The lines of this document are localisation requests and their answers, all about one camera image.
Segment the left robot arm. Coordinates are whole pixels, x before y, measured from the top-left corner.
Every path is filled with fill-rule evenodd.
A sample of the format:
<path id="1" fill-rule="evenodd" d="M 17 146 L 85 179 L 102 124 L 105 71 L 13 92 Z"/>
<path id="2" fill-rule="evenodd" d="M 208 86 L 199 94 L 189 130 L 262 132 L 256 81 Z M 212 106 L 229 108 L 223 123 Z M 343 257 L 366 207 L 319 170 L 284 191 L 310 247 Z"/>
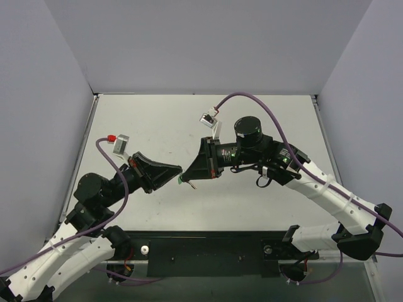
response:
<path id="1" fill-rule="evenodd" d="M 140 152 L 128 158 L 113 178 L 95 173 L 82 176 L 73 210 L 60 224 L 36 259 L 1 278 L 6 301 L 53 301 L 68 285 L 94 266 L 111 258 L 129 259 L 133 247 L 119 226 L 109 226 L 115 212 L 110 207 L 143 189 L 150 194 L 179 175 L 181 166 L 163 164 Z"/>

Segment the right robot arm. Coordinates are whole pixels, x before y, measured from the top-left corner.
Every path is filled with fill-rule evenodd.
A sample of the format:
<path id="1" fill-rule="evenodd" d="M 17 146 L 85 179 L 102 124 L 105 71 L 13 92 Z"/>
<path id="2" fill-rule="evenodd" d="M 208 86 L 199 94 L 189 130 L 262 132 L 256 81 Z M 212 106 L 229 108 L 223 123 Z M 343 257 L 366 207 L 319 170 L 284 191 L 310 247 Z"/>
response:
<path id="1" fill-rule="evenodd" d="M 357 198 L 322 172 L 306 154 L 264 135 L 257 117 L 245 116 L 234 124 L 236 142 L 220 143 L 215 137 L 201 139 L 195 160 L 179 177 L 180 182 L 215 179 L 226 167 L 233 173 L 256 171 L 260 179 L 286 186 L 320 206 L 336 219 L 322 226 L 292 226 L 281 241 L 282 252 L 296 257 L 301 252 L 339 250 L 356 260 L 375 254 L 383 239 L 391 207 Z"/>

